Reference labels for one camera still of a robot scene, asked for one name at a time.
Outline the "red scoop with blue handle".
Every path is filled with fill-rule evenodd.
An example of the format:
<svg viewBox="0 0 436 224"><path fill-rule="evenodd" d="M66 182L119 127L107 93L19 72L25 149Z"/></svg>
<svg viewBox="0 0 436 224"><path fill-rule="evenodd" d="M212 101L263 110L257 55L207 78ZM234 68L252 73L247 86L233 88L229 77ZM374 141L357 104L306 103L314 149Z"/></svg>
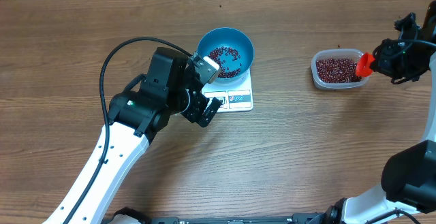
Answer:
<svg viewBox="0 0 436 224"><path fill-rule="evenodd" d="M363 78L369 77L373 73L371 64L374 60L375 58L372 54L364 53L357 62L356 75Z"/></svg>

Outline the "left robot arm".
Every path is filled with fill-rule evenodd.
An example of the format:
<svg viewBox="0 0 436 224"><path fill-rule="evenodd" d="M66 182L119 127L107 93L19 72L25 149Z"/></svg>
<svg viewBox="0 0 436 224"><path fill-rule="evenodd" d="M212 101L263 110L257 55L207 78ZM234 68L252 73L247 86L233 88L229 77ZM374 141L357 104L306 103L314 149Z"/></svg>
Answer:
<svg viewBox="0 0 436 224"><path fill-rule="evenodd" d="M209 57L158 47L147 74L109 105L95 149L47 223L101 223L126 175L174 114L206 127L221 102L201 90L219 75Z"/></svg>

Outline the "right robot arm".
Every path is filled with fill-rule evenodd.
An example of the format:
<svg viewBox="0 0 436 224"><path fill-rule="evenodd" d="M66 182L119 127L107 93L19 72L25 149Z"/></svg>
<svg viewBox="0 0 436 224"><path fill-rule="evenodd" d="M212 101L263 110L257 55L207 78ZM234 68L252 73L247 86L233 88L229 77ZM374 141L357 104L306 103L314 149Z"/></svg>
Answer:
<svg viewBox="0 0 436 224"><path fill-rule="evenodd" d="M410 13L396 20L398 39L385 39L356 67L356 75L374 72L392 84L417 81L427 71L435 72L435 3L431 2L422 26ZM397 153L384 166L381 182L357 197L343 198L312 223L387 223L405 216L435 211L435 93L431 93L429 115L420 143Z"/></svg>

